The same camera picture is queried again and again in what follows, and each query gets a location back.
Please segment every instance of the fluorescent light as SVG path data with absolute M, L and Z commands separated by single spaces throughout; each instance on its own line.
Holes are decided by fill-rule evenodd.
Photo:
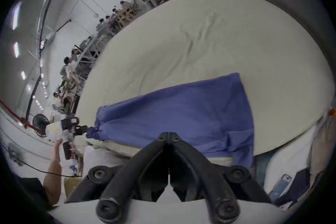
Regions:
M 18 26 L 18 19 L 19 19 L 19 12 L 20 12 L 20 6 L 21 6 L 21 2 L 18 3 L 15 8 L 14 8 L 14 12 L 13 12 L 13 24 L 12 24 L 12 29 L 16 29 L 16 27 Z
M 45 41 L 42 40 L 41 43 L 40 43 L 40 49 L 43 49 L 43 48 L 44 48 L 44 44 L 45 44 Z
M 19 57 L 19 44 L 17 42 L 14 43 L 13 49 L 14 49 L 15 58 L 18 58 Z
M 22 79 L 25 80 L 26 79 L 26 74 L 24 71 L 21 72 L 21 76 L 22 76 Z

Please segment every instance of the white mattress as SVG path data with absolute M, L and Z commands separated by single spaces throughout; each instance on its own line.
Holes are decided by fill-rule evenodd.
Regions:
M 335 90 L 312 37 L 271 3 L 170 0 L 108 43 L 76 115 L 93 126 L 100 106 L 233 72 L 240 73 L 251 106 L 255 155 L 311 127 Z

